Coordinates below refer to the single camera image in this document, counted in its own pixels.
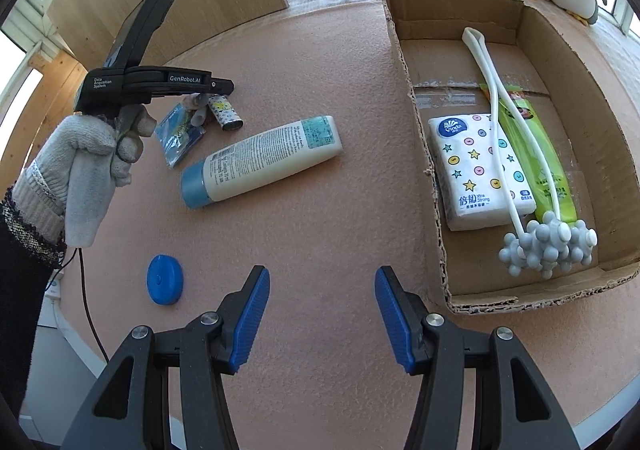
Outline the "black sleeved left forearm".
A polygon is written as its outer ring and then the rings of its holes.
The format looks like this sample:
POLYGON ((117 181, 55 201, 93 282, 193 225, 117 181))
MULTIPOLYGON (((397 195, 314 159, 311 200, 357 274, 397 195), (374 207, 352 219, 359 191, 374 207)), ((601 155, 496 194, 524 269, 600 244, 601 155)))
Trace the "black sleeved left forearm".
POLYGON ((1 397, 17 416, 26 395, 44 291, 66 253, 64 219, 31 198, 1 201, 1 397))

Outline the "white gloved left hand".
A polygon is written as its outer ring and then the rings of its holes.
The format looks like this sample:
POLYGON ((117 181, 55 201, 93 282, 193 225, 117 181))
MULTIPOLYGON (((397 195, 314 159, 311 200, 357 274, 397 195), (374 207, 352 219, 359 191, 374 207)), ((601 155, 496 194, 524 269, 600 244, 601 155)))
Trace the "white gloved left hand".
POLYGON ((14 184, 18 214, 48 242, 88 248, 155 126, 141 104, 124 106, 114 124, 85 114, 64 118, 14 184))

